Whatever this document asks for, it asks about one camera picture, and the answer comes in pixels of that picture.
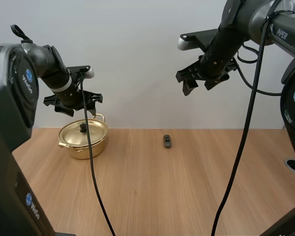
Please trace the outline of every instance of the wood grain surface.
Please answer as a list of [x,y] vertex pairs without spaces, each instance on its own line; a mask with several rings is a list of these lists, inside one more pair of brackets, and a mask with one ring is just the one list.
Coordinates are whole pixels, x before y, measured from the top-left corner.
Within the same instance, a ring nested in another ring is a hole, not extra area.
[[[36,129],[13,152],[57,232],[110,235],[89,160],[59,148],[57,128]],[[163,147],[170,134],[172,148]],[[111,129],[94,158],[98,188],[118,236],[210,235],[241,130]],[[285,130],[251,130],[217,235],[259,235],[295,206],[295,158]]]

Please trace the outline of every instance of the gold pot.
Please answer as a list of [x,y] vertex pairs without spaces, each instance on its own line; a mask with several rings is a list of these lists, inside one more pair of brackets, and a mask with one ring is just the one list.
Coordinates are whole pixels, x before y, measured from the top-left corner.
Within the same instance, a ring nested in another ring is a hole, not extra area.
[[[105,148],[108,126],[102,114],[96,114],[93,119],[88,119],[89,136],[92,145],[93,157],[99,155]],[[58,135],[61,148],[67,148],[70,156],[77,159],[89,159],[89,143],[86,133],[85,120],[80,119],[66,125]]]

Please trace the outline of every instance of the white wall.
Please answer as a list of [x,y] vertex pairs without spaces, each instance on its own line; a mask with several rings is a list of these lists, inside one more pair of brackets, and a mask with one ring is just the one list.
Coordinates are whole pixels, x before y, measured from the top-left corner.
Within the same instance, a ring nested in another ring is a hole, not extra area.
[[[17,24],[38,45],[56,46],[67,66],[89,64],[95,78],[85,89],[102,93],[97,110],[110,127],[242,128],[250,89],[237,72],[211,91],[202,82],[188,97],[175,74],[200,50],[179,51],[182,33],[218,27],[225,0],[0,0],[0,42],[18,43]],[[256,56],[241,50],[245,59]],[[292,57],[276,46],[265,50],[260,89],[281,91]],[[252,82],[254,65],[241,65]],[[40,83],[35,125],[64,126],[83,117],[56,114],[42,104],[51,91]],[[258,95],[252,128],[282,128],[279,98]]]

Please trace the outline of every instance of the small toy car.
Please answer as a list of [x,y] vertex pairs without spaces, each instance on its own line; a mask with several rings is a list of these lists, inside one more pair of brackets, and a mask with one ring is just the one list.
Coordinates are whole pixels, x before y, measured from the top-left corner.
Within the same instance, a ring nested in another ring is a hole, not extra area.
[[164,147],[170,148],[172,146],[171,137],[168,134],[164,135]]

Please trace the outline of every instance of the pot handle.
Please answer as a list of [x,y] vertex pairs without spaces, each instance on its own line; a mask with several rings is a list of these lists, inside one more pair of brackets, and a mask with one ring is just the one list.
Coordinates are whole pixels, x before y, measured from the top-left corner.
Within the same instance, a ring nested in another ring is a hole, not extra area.
[[71,148],[69,145],[59,142],[58,146],[61,148]]
[[93,119],[95,119],[97,116],[100,116],[103,118],[103,122],[105,123],[105,117],[102,114],[97,113],[96,115],[93,116]]

